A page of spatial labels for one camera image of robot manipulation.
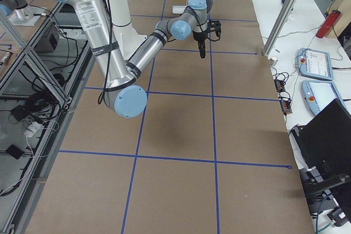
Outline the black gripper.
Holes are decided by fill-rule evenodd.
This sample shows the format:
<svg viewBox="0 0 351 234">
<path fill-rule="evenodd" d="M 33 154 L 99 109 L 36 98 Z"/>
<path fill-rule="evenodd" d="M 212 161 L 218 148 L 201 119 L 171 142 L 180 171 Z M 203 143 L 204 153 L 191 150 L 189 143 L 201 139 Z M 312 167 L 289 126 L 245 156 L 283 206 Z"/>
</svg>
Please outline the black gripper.
<svg viewBox="0 0 351 234">
<path fill-rule="evenodd" d="M 207 24 L 195 26 L 193 28 L 193 38 L 195 41 L 198 42 L 198 49 L 200 52 L 200 58 L 202 58 L 202 59 L 204 59 L 206 57 L 205 40 L 208 37 L 207 28 L 208 28 Z"/>
</svg>

